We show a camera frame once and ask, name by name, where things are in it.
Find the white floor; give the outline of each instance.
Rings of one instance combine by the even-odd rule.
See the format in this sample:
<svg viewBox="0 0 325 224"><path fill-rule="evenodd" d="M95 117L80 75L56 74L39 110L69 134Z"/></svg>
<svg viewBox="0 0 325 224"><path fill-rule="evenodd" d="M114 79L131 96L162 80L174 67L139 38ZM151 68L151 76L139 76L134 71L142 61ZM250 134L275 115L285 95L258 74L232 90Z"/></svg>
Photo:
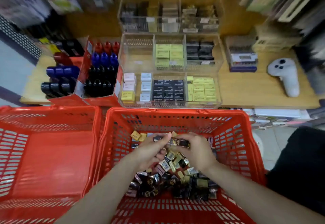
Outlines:
<svg viewBox="0 0 325 224"><path fill-rule="evenodd" d="M271 170L288 142L288 138L296 130L291 127L276 127L262 130L253 130L263 144L263 163L267 170Z"/></svg>

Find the hand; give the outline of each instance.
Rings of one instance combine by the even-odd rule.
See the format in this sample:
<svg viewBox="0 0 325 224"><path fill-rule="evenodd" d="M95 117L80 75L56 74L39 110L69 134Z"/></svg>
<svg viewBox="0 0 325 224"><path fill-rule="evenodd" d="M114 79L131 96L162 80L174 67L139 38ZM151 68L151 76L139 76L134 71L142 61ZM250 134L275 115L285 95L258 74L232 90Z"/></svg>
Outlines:
<svg viewBox="0 0 325 224"><path fill-rule="evenodd" d="M154 136L163 136L163 138L157 142L153 141ZM148 169L153 163L164 160L166 150L164 146L171 139L172 134L154 133L147 137L138 148L136 148L130 155L134 156L134 160L139 165L138 172Z"/></svg>
<svg viewBox="0 0 325 224"><path fill-rule="evenodd" d="M205 137L191 132L178 135L176 138L188 140L191 144L191 149L181 146L173 146L172 149L181 152L189 160L191 166L201 171L203 174L205 174L211 166L218 163Z"/></svg>

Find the empty red shopping basket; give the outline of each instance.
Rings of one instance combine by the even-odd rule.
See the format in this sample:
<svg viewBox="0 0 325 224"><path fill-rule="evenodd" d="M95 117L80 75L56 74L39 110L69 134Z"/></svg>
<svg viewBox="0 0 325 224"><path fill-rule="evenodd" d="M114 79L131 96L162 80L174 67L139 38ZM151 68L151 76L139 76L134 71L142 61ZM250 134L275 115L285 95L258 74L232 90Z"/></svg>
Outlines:
<svg viewBox="0 0 325 224"><path fill-rule="evenodd" d="M214 137L219 161L245 177L264 184L264 167L253 140L249 117L237 110L125 109L108 110L96 181L131 152L130 134L189 131ZM197 202L171 196L136 199L124 197L112 219L128 223L253 223L236 202L219 191L216 200Z"/></svg>
<svg viewBox="0 0 325 224"><path fill-rule="evenodd" d="M0 223L53 223L92 187L99 107L0 108Z"/></svg>

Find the black cloth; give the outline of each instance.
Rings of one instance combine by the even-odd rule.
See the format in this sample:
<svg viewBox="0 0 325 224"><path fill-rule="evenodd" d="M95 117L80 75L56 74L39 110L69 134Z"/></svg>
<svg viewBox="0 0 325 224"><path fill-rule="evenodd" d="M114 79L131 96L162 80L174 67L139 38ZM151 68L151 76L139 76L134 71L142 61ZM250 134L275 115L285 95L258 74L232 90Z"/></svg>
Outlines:
<svg viewBox="0 0 325 224"><path fill-rule="evenodd" d="M298 128L266 178L271 190L325 216L325 131Z"/></svg>

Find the white game controller plush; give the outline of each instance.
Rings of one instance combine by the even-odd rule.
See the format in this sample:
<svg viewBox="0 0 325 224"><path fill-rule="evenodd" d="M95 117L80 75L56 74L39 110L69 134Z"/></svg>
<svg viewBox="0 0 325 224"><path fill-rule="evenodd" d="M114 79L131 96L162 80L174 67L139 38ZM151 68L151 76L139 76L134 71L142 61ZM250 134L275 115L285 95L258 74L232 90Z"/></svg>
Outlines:
<svg viewBox="0 0 325 224"><path fill-rule="evenodd" d="M296 64L292 59L281 58L273 61L267 67L268 74L280 77L289 97L299 96L299 82Z"/></svg>

